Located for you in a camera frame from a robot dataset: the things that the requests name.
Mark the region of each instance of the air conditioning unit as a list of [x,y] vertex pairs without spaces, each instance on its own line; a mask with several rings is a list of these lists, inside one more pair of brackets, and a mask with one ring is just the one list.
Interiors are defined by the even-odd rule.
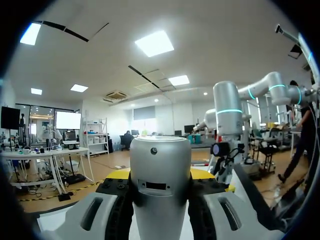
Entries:
[[107,103],[115,103],[115,102],[120,102],[128,97],[127,94],[125,94],[122,91],[112,91],[109,92],[105,97],[102,99],[104,102]]

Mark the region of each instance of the sneaker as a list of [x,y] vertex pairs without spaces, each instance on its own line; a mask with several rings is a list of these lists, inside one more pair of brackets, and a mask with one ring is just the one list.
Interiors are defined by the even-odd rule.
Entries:
[[286,182],[286,178],[284,176],[282,176],[281,174],[278,174],[278,178],[280,179],[280,181],[284,184]]

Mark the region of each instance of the recessed ceiling light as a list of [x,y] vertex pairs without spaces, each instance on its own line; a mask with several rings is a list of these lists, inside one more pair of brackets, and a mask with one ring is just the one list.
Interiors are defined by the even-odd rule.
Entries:
[[24,35],[20,39],[20,43],[35,45],[40,27],[41,24],[31,23],[31,25],[28,27],[28,29],[25,31]]
[[189,78],[187,75],[171,77],[168,79],[173,86],[179,86],[183,84],[189,84]]
[[42,90],[41,89],[36,89],[36,88],[31,88],[31,93],[32,94],[37,94],[37,95],[42,95]]
[[165,31],[157,31],[134,42],[148,56],[175,50]]
[[75,85],[73,85],[73,87],[70,90],[75,91],[75,92],[79,92],[79,93],[83,93],[87,89],[88,89],[87,86],[81,86],[81,85],[75,84]]

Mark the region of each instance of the computer monitor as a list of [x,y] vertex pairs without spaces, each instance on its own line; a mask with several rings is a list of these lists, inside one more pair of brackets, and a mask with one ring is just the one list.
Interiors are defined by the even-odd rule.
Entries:
[[74,130],[67,130],[63,133],[63,141],[76,141],[76,131]]
[[174,131],[174,135],[175,136],[182,136],[182,131],[181,130]]
[[56,129],[80,129],[81,113],[57,111]]
[[185,125],[184,126],[184,133],[190,134],[194,130],[195,125]]
[[3,106],[1,108],[1,128],[19,129],[20,109]]
[[139,135],[139,130],[131,130],[131,135]]

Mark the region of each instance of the metal shelving unit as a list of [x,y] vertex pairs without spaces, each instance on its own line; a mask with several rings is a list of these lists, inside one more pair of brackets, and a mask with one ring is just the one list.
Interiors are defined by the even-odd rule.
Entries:
[[[94,132],[98,132],[95,134],[88,134],[88,131],[92,129]],[[90,146],[98,146],[102,145],[103,150],[91,150],[90,156],[97,154],[109,154],[109,145],[108,145],[108,135],[107,135],[107,118],[99,119],[98,122],[94,122],[93,120],[88,120],[86,117],[82,118],[82,135],[83,135],[83,143],[84,146],[90,149]],[[101,136],[105,137],[106,142],[98,142],[98,143],[89,143],[89,139],[91,137]]]

